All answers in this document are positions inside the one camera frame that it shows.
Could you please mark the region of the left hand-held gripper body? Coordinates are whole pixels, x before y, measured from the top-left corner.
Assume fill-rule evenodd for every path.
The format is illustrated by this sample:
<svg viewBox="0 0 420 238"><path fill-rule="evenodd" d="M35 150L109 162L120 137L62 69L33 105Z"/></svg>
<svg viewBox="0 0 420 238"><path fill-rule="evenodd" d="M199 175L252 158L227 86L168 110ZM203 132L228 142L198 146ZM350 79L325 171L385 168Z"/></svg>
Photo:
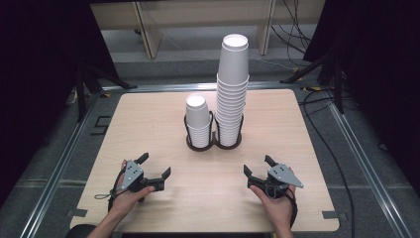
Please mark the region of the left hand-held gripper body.
<svg viewBox="0 0 420 238"><path fill-rule="evenodd" d="M164 177L146 178L144 170L134 161L128 161L122 169L123 181L117 185L117 190L137 192L152 186L155 191L164 190Z"/></svg>

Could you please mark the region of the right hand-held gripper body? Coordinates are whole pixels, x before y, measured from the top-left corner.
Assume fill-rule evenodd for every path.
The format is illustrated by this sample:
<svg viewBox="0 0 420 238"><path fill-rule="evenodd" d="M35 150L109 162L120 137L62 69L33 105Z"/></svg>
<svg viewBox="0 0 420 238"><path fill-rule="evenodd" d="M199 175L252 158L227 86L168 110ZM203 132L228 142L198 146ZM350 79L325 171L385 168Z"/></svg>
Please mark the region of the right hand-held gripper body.
<svg viewBox="0 0 420 238"><path fill-rule="evenodd" d="M304 184L295 176L293 171L285 164L276 164L267 170L266 178L257 178L254 175L248 179L247 187L255 185L269 198L280 198L286 194L287 189L294 185L303 188Z"/></svg>

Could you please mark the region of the black double cup holder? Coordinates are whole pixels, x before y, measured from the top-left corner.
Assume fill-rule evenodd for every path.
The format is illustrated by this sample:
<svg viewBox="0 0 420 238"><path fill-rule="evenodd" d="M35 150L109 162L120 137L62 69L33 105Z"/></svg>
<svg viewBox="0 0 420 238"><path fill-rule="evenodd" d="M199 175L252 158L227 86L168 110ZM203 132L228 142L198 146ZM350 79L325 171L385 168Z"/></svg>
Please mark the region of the black double cup holder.
<svg viewBox="0 0 420 238"><path fill-rule="evenodd" d="M241 118L238 127L238 135L235 139L231 140L232 145L230 146L222 144L220 124L212 111L209 112L209 118L209 125L203 128L203 131L205 132L204 137L199 136L194 129L187 124L187 120L184 119L184 126L187 132L186 144L189 149L196 152L204 152L209 150L212 146L217 146L222 150L234 150L241 144L244 118Z"/></svg>

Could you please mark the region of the tall stack of white cups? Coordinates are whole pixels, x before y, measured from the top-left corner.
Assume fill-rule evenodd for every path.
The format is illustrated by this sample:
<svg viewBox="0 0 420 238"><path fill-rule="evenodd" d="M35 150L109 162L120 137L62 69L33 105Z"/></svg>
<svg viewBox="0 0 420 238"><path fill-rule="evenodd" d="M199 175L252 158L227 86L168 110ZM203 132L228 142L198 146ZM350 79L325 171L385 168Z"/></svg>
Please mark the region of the tall stack of white cups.
<svg viewBox="0 0 420 238"><path fill-rule="evenodd" d="M238 144L243 125L249 78L232 84L217 78L216 140L222 147Z"/></svg>

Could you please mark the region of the person's left hand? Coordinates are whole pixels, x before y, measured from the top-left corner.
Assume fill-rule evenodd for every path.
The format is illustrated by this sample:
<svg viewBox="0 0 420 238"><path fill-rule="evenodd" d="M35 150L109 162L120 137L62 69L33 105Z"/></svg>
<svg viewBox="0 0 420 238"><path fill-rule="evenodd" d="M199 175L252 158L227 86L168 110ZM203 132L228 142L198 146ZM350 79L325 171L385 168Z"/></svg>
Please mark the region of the person's left hand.
<svg viewBox="0 0 420 238"><path fill-rule="evenodd" d="M131 192L129 190L118 192L108 214L117 218L124 218L141 198L146 197L154 190L155 188L153 186L147 186L137 192Z"/></svg>

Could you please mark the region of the person's right hand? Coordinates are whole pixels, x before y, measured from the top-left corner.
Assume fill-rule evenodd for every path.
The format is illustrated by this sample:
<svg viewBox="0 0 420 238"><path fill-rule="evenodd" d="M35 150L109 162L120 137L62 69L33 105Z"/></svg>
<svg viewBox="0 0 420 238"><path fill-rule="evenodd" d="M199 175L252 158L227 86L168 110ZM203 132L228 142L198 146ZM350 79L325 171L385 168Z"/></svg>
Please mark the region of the person's right hand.
<svg viewBox="0 0 420 238"><path fill-rule="evenodd" d="M294 197L295 187L291 185L281 198L269 198L255 185L250 190L260 199L269 222L280 231L291 229L293 206L289 198Z"/></svg>

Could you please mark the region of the short stack of white cups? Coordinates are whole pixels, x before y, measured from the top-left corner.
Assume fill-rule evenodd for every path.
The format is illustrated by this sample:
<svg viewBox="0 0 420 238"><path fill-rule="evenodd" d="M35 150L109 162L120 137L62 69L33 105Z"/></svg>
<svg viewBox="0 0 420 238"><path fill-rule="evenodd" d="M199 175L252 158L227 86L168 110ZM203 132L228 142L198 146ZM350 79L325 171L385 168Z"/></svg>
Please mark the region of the short stack of white cups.
<svg viewBox="0 0 420 238"><path fill-rule="evenodd" d="M204 95L193 93L186 98L185 124L192 147L203 149L210 144L211 116Z"/></svg>

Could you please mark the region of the person's dark clothing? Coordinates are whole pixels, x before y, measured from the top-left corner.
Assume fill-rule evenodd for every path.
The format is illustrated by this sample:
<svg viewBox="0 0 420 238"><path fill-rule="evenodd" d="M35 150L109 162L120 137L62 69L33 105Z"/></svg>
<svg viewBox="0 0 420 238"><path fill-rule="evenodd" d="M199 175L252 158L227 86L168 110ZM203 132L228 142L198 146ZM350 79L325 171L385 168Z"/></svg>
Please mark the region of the person's dark clothing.
<svg viewBox="0 0 420 238"><path fill-rule="evenodd" d="M87 238L87 236L96 228L95 225L78 224L72 227L64 238Z"/></svg>

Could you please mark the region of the black metal stand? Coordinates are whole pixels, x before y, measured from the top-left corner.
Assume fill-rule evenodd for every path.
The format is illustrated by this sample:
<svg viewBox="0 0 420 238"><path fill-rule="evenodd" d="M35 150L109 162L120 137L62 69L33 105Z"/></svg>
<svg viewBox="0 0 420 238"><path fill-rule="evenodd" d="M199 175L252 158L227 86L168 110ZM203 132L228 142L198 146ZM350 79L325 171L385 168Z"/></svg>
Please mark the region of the black metal stand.
<svg viewBox="0 0 420 238"><path fill-rule="evenodd" d="M88 89L91 93L101 93L103 91L103 87L99 82L100 78L106 79L118 86L121 86L124 89L136 88L136 85L132 85L123 81L115 69L113 72L108 72L106 69L102 69L99 66L88 63L83 59L79 60L76 63L75 71L78 122L81 122L87 114L87 106L84 99L85 89Z"/></svg>
<svg viewBox="0 0 420 238"><path fill-rule="evenodd" d="M344 113L343 108L343 77L342 77L342 62L339 55L334 50L327 51L324 55L305 66L302 70L296 72L288 79L282 79L280 83L294 83L304 75L314 71L318 67L321 71L318 74L317 81L320 85L326 86L331 81L333 84L334 103L341 114Z"/></svg>

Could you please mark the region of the black curtain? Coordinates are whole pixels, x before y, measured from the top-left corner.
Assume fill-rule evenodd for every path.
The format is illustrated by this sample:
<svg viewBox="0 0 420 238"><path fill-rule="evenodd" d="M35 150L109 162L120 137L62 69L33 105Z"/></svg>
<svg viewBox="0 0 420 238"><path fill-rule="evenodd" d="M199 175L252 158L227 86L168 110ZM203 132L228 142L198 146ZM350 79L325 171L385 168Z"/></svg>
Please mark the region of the black curtain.
<svg viewBox="0 0 420 238"><path fill-rule="evenodd" d="M118 75L94 2L0 0L0 207L56 122L78 69Z"/></svg>
<svg viewBox="0 0 420 238"><path fill-rule="evenodd" d="M420 0L326 0L304 58L333 47L345 84L420 196Z"/></svg>

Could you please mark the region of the metal floor rail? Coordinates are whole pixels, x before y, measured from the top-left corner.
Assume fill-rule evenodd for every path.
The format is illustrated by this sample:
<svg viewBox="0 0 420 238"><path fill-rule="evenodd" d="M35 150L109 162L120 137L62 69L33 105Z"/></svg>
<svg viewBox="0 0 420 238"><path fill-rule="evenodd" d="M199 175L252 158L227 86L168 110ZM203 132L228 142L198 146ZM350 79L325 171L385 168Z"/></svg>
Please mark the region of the metal floor rail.
<svg viewBox="0 0 420 238"><path fill-rule="evenodd" d="M331 104L331 111L393 233L397 238L414 238L409 224L403 218L397 204L372 166L346 116L339 111L335 102Z"/></svg>
<svg viewBox="0 0 420 238"><path fill-rule="evenodd" d="M53 197L60 185L62 176L64 175L70 159L72 158L75 148L79 143L82 133L87 125L87 120L91 114L93 107L100 98L98 93L83 94L77 101L84 100L86 103L85 112L82 116L77 116L75 124L71 127L65 145L54 160L48 160L51 163L48 176L46 178L20 178L17 187L40 190L40 195L36 199L36 203L25 220L25 226L19 235L19 238L34 238L38 232L42 221L53 201Z"/></svg>
<svg viewBox="0 0 420 238"><path fill-rule="evenodd" d="M316 87L318 83L313 81L296 81L294 83L280 83L279 81L251 81L248 89L282 89ZM121 86L105 86L106 93L146 93L146 92L186 92L186 91L214 91L216 83L186 83L186 84L162 84L162 85L137 85L135 88L125 89Z"/></svg>

